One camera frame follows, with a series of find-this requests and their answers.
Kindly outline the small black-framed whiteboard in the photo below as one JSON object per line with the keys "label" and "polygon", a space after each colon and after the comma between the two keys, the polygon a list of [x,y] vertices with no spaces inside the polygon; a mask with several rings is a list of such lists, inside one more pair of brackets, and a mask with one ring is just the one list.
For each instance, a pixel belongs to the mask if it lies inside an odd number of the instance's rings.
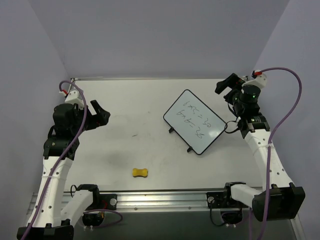
{"label": "small black-framed whiteboard", "polygon": [[163,120],[188,145],[202,155],[225,131],[226,122],[193,92],[186,89],[164,113]]}

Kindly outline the yellow bone-shaped eraser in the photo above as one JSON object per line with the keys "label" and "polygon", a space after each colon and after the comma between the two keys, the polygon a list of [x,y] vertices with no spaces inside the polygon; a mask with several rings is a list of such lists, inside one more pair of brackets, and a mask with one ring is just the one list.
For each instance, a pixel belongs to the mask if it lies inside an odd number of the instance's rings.
{"label": "yellow bone-shaped eraser", "polygon": [[136,177],[143,177],[146,178],[148,176],[148,169],[147,168],[133,168],[132,169],[132,176]]}

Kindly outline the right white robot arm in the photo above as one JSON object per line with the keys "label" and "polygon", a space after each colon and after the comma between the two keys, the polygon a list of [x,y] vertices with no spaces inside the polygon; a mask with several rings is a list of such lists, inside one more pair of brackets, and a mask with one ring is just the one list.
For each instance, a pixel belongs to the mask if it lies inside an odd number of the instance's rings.
{"label": "right white robot arm", "polygon": [[248,81],[233,73],[218,82],[215,89],[221,94],[230,88],[223,98],[236,117],[236,129],[249,145],[262,179],[261,191],[244,182],[227,182],[223,203],[232,207],[239,202],[251,208],[260,222],[295,218],[306,197],[304,189],[295,186],[285,171],[272,141],[274,134],[260,112],[258,97],[266,83],[266,75],[260,72]]}

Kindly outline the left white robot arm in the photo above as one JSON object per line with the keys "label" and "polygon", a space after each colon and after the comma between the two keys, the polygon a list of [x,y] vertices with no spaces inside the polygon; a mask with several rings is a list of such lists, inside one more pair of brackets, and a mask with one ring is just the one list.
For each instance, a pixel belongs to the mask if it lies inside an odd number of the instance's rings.
{"label": "left white robot arm", "polygon": [[81,184],[74,195],[75,200],[61,208],[67,176],[80,145],[80,134],[107,125],[111,116],[96,100],[90,104],[95,114],[91,114],[85,103],[63,103],[54,108],[54,124],[43,145],[38,196],[26,226],[17,230],[17,239],[71,240],[83,212],[100,206],[98,186]]}

